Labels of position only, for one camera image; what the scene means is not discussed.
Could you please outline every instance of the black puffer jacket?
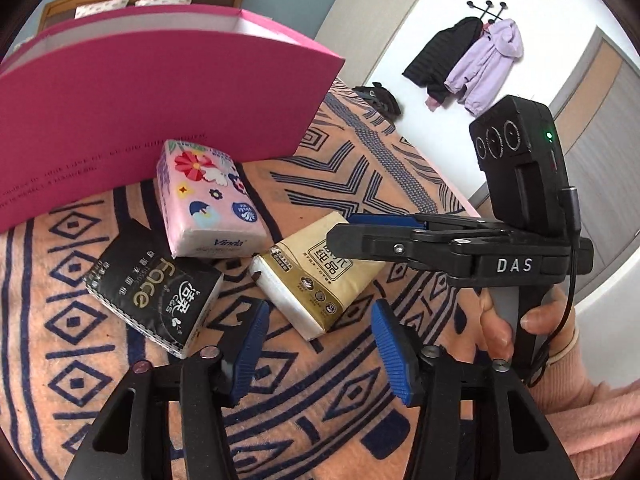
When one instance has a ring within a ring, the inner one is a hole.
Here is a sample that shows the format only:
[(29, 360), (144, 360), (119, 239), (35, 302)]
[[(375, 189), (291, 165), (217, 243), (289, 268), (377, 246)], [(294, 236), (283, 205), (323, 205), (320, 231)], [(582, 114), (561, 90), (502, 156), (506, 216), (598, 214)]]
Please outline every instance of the black puffer jacket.
[(482, 21), (479, 18), (463, 18), (431, 38), (402, 75), (421, 88), (427, 87), (427, 93), (442, 104), (449, 95), (444, 81), (481, 33)]

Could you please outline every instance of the purple jacket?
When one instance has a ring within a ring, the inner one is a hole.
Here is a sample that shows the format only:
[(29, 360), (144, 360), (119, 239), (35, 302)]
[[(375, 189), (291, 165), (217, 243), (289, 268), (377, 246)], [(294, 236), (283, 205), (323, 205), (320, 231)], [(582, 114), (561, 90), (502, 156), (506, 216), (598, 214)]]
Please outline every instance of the purple jacket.
[(494, 101), (513, 61), (521, 56), (518, 26), (513, 20), (497, 20), (453, 67), (444, 86), (453, 94), (465, 89), (458, 102), (478, 116)]

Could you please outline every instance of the camera lens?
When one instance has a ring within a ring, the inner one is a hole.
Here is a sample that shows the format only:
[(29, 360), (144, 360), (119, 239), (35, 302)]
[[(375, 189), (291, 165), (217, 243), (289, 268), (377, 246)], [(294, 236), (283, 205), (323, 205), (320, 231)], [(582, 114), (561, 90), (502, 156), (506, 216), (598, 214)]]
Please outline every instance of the camera lens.
[(478, 153), (478, 157), (484, 160), (486, 157), (486, 145), (482, 137), (476, 137), (476, 152)]
[(500, 158), (502, 156), (502, 152), (504, 151), (502, 137), (494, 127), (486, 131), (486, 145), (493, 158)]
[(512, 121), (506, 121), (502, 130), (507, 146), (516, 152), (520, 147), (520, 132), (518, 127)]

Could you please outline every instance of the blue round logo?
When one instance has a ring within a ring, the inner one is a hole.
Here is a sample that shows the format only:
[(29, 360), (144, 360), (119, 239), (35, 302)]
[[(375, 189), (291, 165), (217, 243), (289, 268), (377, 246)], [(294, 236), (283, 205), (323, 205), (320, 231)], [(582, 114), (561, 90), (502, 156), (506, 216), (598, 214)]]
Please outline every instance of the blue round logo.
[(236, 216), (245, 222), (253, 223), (258, 219), (255, 209), (245, 202), (234, 202), (232, 208)]

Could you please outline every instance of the person's arm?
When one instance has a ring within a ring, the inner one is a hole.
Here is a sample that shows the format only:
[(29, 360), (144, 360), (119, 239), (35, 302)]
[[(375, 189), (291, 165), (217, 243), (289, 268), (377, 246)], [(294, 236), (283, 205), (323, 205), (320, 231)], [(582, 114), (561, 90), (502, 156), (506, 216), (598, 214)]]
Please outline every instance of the person's arm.
[[(481, 324), (492, 358), (513, 354), (511, 327), (500, 319), (488, 291), (480, 297)], [(523, 328), (536, 335), (552, 332), (566, 297), (556, 288), (553, 301), (532, 309)], [(640, 433), (640, 380), (625, 388), (589, 380), (578, 344), (575, 313), (550, 345), (545, 374), (530, 392), (551, 423), (581, 480), (600, 480), (620, 466)]]

